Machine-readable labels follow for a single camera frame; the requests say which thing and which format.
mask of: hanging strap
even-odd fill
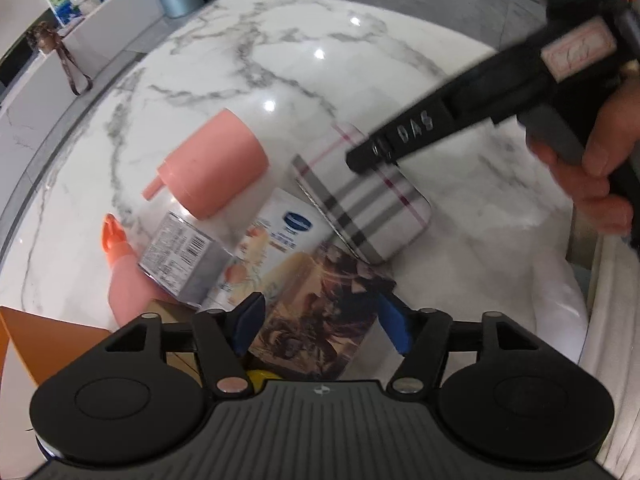
[[[71,54],[71,52],[69,52],[65,44],[62,43],[62,39],[60,37],[56,38],[56,52],[58,53],[58,57],[60,58],[60,63],[62,63],[62,68],[65,70],[66,80],[69,81],[69,86],[71,87],[71,91],[74,93],[74,95],[79,96],[81,95],[81,93],[78,91],[78,88],[76,88],[76,82],[71,73],[71,67],[69,66],[69,63],[75,66],[86,79],[86,88],[84,89],[84,92],[88,92],[89,90],[91,90],[91,88],[94,87],[94,82],[87,74],[85,74],[80,69],[80,67],[76,63],[76,60],[74,59],[74,56]]]

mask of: product box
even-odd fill
[[[0,306],[0,479],[24,478],[45,461],[29,418],[37,387],[108,335]]]
[[[286,379],[336,380],[378,316],[372,293],[396,282],[328,242],[304,269],[268,309],[249,352],[256,367]]]
[[[169,211],[140,256],[144,273],[181,303],[201,305],[231,259],[220,240]]]
[[[233,310],[261,292],[268,312],[281,291],[306,275],[310,254],[331,236],[331,226],[313,206],[275,189],[202,307]]]
[[[147,312],[160,315],[163,323],[187,323],[193,316],[193,309],[184,304],[167,303],[166,301],[151,301],[146,307]],[[167,352],[166,363],[191,376],[200,386],[198,363],[192,352]]]

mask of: pink label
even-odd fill
[[[540,51],[556,81],[560,82],[616,51],[616,39],[597,16]]]

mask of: pink pump dispenser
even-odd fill
[[[142,196],[151,200],[167,186],[189,213],[204,220],[257,180],[268,165],[252,131],[225,109],[167,156]]]
[[[124,229],[110,213],[102,224],[102,250],[111,267],[108,301],[118,326],[145,312],[151,300],[176,303],[138,267],[138,257]]]

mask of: pink bottle cap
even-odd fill
[[[269,160],[252,131],[222,110],[173,150],[142,192],[151,200],[167,186],[176,200],[203,220],[258,179]]]

